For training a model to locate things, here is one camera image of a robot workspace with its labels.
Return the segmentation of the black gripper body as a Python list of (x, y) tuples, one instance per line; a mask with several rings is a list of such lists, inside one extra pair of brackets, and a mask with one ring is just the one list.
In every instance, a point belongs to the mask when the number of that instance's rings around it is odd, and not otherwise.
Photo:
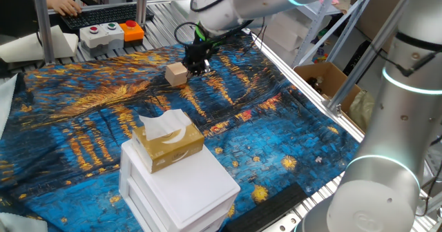
[(202, 39), (196, 39), (184, 47), (184, 66), (187, 69), (205, 69), (205, 60), (213, 54), (213, 44)]

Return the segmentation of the bystander bare hand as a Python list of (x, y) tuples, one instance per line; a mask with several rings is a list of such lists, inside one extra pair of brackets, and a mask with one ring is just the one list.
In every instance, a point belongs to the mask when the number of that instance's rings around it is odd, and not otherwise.
[(81, 7), (73, 0), (46, 0), (48, 9), (53, 9), (61, 16), (74, 16), (82, 12)]

